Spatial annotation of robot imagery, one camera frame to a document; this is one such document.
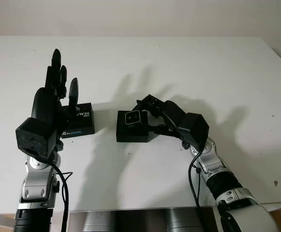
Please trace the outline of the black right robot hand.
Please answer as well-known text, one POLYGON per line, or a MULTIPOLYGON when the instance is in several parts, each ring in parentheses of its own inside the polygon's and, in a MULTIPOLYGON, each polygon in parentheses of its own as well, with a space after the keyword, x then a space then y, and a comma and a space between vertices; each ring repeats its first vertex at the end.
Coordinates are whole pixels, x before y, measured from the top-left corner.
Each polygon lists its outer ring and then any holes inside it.
POLYGON ((184 141, 183 135, 179 132, 179 125, 186 116, 186 113, 172 101, 161 101, 158 98, 147 95, 142 100, 136 101, 136 106, 133 111, 148 111, 155 117, 161 117, 164 121, 164 125, 152 126, 147 124, 144 126, 145 130, 153 132, 159 135, 166 135, 179 138, 184 141))

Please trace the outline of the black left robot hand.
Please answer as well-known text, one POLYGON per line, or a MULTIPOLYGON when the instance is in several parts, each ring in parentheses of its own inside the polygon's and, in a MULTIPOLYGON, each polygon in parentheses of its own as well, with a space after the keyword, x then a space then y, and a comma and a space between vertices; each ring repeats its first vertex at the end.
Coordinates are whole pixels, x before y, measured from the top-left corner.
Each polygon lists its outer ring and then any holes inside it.
POLYGON ((47 67, 45 86, 34 96, 31 117, 54 127, 57 137, 62 136, 78 112, 78 79, 72 79, 69 93, 66 82, 67 69, 61 63, 60 51, 55 49, 47 67))

